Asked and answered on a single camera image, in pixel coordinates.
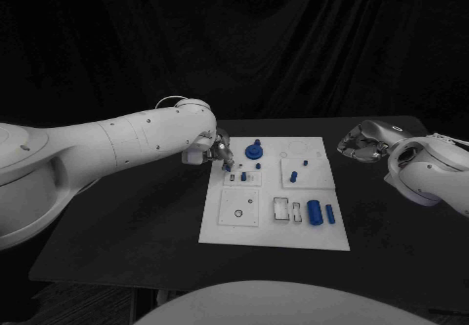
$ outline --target blue object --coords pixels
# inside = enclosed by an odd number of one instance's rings
[[[298,173],[295,171],[291,172],[290,182],[295,182],[295,177],[298,176]]]
[[[334,213],[331,212],[331,206],[329,204],[324,206],[324,210],[327,212],[329,223],[333,224],[334,223]]]
[[[310,224],[321,225],[324,221],[321,220],[320,205],[317,200],[307,201],[307,214],[310,215]]]
[[[252,159],[252,160],[259,159],[262,154],[264,154],[264,151],[261,149],[261,142],[256,139],[253,144],[251,144],[246,147],[246,158]]]

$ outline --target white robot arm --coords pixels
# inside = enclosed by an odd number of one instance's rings
[[[207,104],[36,129],[0,123],[0,250],[41,231],[73,196],[103,176],[181,152],[184,164],[233,165],[229,137]]]
[[[469,145],[437,133],[414,137],[399,127],[365,120],[346,134],[337,151],[363,163],[375,163],[388,154],[388,184],[415,203],[430,207],[444,200],[469,217],[469,152],[454,142]]]

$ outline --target table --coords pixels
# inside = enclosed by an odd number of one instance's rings
[[[360,164],[336,151],[367,118],[428,134],[411,116],[217,122],[230,136],[323,138],[349,252],[199,244],[210,163],[183,165],[176,154],[103,177],[73,198],[30,279],[170,290],[275,280],[469,311],[469,218],[444,202],[406,200],[382,180],[385,160]]]

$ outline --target black curtain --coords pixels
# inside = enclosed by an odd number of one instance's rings
[[[406,114],[457,133],[461,1],[49,0],[0,8],[7,123],[98,121],[183,95],[217,119]]]

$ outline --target white platform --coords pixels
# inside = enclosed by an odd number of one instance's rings
[[[349,251],[321,138],[259,137],[256,139],[264,150],[259,159],[249,160],[243,154],[255,138],[232,137],[229,148],[235,166],[230,173],[222,170],[222,161],[215,161],[212,164],[197,241],[213,244]],[[255,169],[256,163],[261,164],[261,169]],[[292,170],[298,173],[294,183],[288,181]],[[246,180],[240,181],[243,171]],[[275,197],[288,198],[288,220],[274,219]],[[320,202],[321,225],[310,225],[308,200]],[[292,220],[294,202],[300,203],[301,222]],[[334,224],[329,224],[324,210],[327,204],[331,205],[334,212]]]

